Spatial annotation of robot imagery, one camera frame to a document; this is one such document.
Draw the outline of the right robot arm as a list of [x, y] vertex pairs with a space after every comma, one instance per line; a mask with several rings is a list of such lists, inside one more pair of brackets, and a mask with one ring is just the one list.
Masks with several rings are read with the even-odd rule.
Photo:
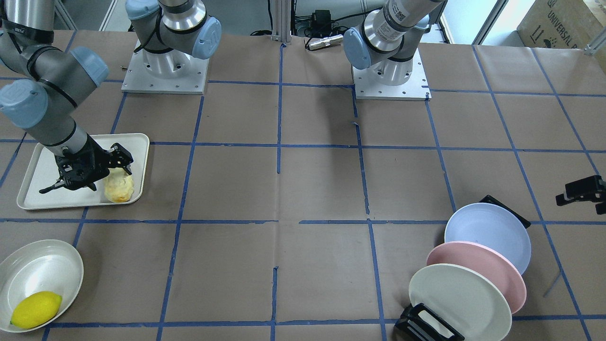
[[54, 154], [59, 177], [40, 190], [97, 190], [110, 169], [131, 175], [134, 159], [122, 145], [108, 150], [78, 126], [71, 113], [107, 78], [103, 59], [86, 47], [53, 45], [54, 1], [1, 2], [1, 64], [23, 75], [1, 89], [1, 112]]

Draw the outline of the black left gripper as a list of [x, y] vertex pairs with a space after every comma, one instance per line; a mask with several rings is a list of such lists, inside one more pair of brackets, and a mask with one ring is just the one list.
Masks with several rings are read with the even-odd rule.
[[606, 182], [599, 175], [593, 175], [565, 184], [563, 194], [556, 196], [556, 205], [564, 206], [573, 202], [595, 203], [598, 215], [606, 213]]

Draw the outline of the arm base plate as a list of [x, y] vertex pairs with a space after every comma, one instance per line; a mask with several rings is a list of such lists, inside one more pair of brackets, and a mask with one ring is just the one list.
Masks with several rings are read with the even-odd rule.
[[132, 54], [121, 90], [125, 93], [203, 95], [210, 58], [199, 59], [172, 50]]
[[432, 95], [420, 51], [405, 62], [385, 60], [364, 70], [351, 67], [357, 99], [426, 101]]

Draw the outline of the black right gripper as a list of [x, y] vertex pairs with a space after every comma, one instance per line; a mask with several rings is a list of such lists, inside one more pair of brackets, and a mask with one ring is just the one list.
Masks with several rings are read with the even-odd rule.
[[113, 169], [115, 177], [132, 176], [130, 164], [134, 161], [132, 154], [121, 144], [115, 143], [107, 151], [92, 138], [88, 138], [84, 147], [77, 153], [64, 152], [54, 156], [58, 166], [59, 178], [54, 188], [78, 190], [90, 188], [97, 190], [95, 182], [109, 175]]

